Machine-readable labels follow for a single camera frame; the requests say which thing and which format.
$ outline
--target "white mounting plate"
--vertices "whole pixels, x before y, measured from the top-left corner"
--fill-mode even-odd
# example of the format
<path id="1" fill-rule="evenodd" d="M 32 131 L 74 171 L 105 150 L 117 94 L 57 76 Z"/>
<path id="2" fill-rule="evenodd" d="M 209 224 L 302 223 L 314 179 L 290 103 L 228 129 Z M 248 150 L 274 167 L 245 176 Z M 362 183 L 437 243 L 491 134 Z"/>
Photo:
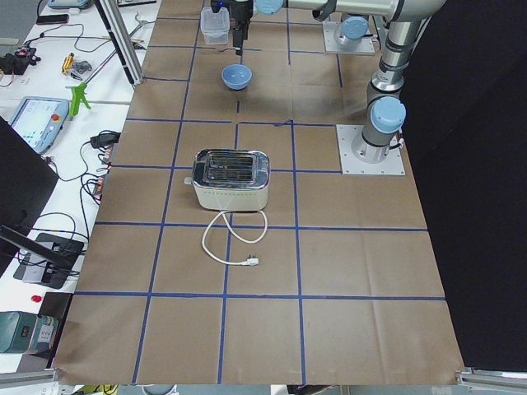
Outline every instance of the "white mounting plate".
<path id="1" fill-rule="evenodd" d="M 371 38 L 360 40 L 349 40 L 345 45 L 340 44 L 335 39 L 335 31 L 341 22 L 322 22 L 322 31 L 324 32 L 324 44 L 326 53 L 348 53 L 351 55 L 373 55 L 375 48 Z"/>
<path id="2" fill-rule="evenodd" d="M 370 164 L 359 160 L 352 152 L 352 141 L 362 132 L 364 125 L 337 125 L 338 151 L 343 174 L 349 175 L 406 175 L 400 149 L 388 152 L 388 156 L 380 162 Z M 397 137 L 390 143 L 397 144 Z"/>

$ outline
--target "black monitor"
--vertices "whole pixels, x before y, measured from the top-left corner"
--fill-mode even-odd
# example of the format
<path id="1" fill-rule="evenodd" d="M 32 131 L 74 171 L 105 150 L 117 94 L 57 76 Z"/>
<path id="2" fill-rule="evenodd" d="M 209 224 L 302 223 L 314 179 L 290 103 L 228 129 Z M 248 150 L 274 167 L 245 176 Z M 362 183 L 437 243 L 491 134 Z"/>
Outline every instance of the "black monitor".
<path id="1" fill-rule="evenodd" d="M 84 243 L 49 234 L 40 234 L 38 243 L 26 237 L 57 181 L 40 155 L 0 117 L 0 275 L 18 250 L 24 249 L 42 258 L 38 266 L 45 273 L 42 281 L 33 282 L 55 289 L 63 286 Z M 34 263 L 35 257 L 26 256 L 14 277 L 23 280 L 26 268 Z"/>

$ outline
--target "yellow screwdriver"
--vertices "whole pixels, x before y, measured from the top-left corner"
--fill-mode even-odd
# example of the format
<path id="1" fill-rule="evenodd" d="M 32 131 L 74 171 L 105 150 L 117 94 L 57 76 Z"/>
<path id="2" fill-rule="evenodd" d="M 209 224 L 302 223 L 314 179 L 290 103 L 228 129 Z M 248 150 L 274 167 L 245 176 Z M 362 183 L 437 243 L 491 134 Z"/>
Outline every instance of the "yellow screwdriver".
<path id="1" fill-rule="evenodd" d="M 68 70 L 72 67 L 73 64 L 73 53 L 70 53 L 65 59 L 63 63 L 63 74 L 66 75 L 68 73 Z"/>

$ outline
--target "green clamp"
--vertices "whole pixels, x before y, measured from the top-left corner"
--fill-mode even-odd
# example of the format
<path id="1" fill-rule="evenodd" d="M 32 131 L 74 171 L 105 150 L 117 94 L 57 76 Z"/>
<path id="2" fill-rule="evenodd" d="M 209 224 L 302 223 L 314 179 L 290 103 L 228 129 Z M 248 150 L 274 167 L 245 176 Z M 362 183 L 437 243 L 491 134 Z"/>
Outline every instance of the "green clamp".
<path id="1" fill-rule="evenodd" d="M 75 115 L 79 114 L 79 107 L 81 106 L 81 102 L 84 103 L 84 105 L 91 109 L 90 104 L 88 103 L 88 100 L 86 100 L 86 94 L 84 90 L 86 89 L 87 84 L 85 82 L 81 82 L 79 86 L 70 86 L 72 89 L 73 97 L 72 97 L 72 105 L 69 107 L 69 116 L 74 117 Z"/>

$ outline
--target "blue bowl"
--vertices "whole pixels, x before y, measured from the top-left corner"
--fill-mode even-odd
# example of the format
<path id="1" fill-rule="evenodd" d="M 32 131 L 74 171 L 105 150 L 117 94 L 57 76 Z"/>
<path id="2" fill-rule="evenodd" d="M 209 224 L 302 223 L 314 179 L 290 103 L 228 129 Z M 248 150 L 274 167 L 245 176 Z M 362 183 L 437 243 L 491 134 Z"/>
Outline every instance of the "blue bowl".
<path id="1" fill-rule="evenodd" d="M 227 66 L 222 71 L 222 78 L 225 85 L 239 91 L 249 85 L 250 79 L 253 76 L 253 72 L 250 68 L 243 64 L 232 64 Z"/>

